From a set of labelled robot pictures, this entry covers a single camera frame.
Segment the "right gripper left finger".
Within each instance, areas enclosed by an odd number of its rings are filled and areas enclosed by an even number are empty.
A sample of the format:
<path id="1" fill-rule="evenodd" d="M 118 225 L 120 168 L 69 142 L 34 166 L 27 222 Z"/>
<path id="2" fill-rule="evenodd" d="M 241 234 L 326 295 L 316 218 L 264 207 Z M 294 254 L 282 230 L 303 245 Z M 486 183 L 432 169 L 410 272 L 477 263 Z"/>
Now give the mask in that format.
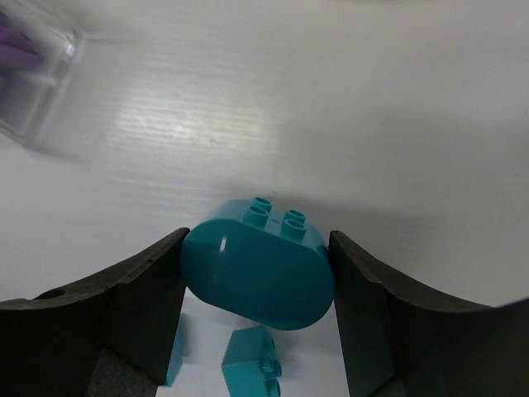
<path id="1" fill-rule="evenodd" d="M 4 396 L 153 396 L 164 386 L 187 230 L 34 299 L 1 304 Z"/>

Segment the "purple rounded lego brick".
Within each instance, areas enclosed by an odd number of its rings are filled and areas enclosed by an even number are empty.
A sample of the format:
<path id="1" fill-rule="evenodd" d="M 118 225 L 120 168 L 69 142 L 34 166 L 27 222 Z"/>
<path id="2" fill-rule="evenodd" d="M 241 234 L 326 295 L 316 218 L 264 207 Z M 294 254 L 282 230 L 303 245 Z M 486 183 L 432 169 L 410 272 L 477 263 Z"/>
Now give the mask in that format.
<path id="1" fill-rule="evenodd" d="M 42 61 L 34 40 L 27 36 L 4 12 L 1 12 L 1 68 L 30 70 Z"/>

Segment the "small teal lego cube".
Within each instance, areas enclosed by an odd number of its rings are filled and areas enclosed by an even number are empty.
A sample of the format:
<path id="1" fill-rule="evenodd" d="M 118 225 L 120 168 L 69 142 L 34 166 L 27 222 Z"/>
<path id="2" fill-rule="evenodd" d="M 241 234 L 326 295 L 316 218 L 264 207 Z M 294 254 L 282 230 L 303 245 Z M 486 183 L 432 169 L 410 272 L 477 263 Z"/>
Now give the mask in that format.
<path id="1" fill-rule="evenodd" d="M 282 366 L 269 331 L 235 330 L 222 360 L 222 374 L 231 397 L 279 397 Z"/>

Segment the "teal rounded lego brick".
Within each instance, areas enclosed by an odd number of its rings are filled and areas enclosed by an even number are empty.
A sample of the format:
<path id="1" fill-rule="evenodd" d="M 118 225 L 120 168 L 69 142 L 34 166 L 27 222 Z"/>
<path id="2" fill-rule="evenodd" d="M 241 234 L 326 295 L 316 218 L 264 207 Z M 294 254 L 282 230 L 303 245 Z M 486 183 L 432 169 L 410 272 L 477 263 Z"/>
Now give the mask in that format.
<path id="1" fill-rule="evenodd" d="M 309 327 L 331 306 L 326 241 L 305 214 L 265 198 L 225 202 L 180 250 L 183 279 L 203 302 L 268 327 Z"/>

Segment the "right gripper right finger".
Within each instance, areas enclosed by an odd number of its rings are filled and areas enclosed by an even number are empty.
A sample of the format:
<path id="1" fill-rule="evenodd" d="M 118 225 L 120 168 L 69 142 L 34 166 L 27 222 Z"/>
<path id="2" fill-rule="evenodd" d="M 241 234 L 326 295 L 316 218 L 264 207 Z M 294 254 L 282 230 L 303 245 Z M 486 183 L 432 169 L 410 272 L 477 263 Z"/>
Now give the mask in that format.
<path id="1" fill-rule="evenodd" d="M 526 299 L 490 307 L 443 293 L 340 231 L 328 253 L 350 395 L 527 395 Z"/>

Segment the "teal rectangular lego brick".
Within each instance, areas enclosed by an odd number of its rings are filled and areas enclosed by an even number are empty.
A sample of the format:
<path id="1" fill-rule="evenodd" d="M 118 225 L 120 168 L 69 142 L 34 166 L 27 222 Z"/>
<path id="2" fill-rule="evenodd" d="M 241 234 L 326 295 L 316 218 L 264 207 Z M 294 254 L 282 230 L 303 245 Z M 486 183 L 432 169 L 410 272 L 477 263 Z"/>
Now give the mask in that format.
<path id="1" fill-rule="evenodd" d="M 174 336 L 174 343 L 166 372 L 164 387 L 172 387 L 183 364 L 183 344 L 185 334 L 185 315 L 181 314 Z"/>

